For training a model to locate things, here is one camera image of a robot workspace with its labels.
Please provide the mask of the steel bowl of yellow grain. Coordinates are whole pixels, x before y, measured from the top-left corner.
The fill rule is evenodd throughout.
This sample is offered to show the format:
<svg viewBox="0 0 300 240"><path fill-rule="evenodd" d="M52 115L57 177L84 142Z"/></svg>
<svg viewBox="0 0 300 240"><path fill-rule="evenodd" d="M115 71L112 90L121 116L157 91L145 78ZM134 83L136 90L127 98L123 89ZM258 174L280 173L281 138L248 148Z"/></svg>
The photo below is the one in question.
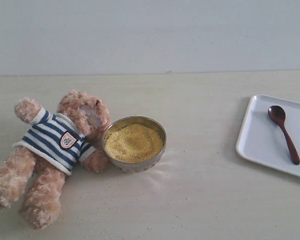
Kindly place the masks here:
<svg viewBox="0 0 300 240"><path fill-rule="evenodd" d="M166 149L163 126L145 116L128 116L112 123L102 136L102 148L109 161L127 173L154 167Z"/></svg>

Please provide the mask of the dark red wooden spoon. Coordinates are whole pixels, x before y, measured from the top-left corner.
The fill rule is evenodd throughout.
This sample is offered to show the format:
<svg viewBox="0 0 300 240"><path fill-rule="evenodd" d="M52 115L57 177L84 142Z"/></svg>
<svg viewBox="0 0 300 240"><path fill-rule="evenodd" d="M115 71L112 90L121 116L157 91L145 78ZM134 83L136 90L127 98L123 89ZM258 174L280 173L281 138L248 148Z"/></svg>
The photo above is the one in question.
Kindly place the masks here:
<svg viewBox="0 0 300 240"><path fill-rule="evenodd" d="M270 119L281 129L287 144L287 148L292 163L294 165L299 165L300 164L299 154L285 127L285 120L286 120L285 110L279 105L272 105L268 108L267 114L270 117Z"/></svg>

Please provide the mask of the brown teddy bear striped shirt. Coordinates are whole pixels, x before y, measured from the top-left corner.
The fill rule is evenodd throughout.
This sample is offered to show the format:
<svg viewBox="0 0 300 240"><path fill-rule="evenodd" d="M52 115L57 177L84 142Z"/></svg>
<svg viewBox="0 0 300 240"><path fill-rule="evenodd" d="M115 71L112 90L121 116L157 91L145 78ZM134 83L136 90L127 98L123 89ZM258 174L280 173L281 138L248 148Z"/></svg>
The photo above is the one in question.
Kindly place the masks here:
<svg viewBox="0 0 300 240"><path fill-rule="evenodd" d="M24 197L20 215L33 229L57 220L65 180L76 164L99 173L107 165L100 140L111 124L106 104L98 97L72 90L59 102L56 113L31 98L14 108L30 129L0 163L0 209Z"/></svg>

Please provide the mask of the white rectangular plastic tray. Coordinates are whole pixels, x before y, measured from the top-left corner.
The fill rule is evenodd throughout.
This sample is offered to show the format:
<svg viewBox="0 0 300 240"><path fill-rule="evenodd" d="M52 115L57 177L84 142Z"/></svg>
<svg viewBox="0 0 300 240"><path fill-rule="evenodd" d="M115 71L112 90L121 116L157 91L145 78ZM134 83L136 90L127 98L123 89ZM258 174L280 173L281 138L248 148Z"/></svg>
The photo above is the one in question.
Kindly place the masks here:
<svg viewBox="0 0 300 240"><path fill-rule="evenodd" d="M236 152L250 162L300 177L300 165L292 163L282 130L268 115L273 105L284 109L285 127L300 157L300 103L263 94L253 95L248 102Z"/></svg>

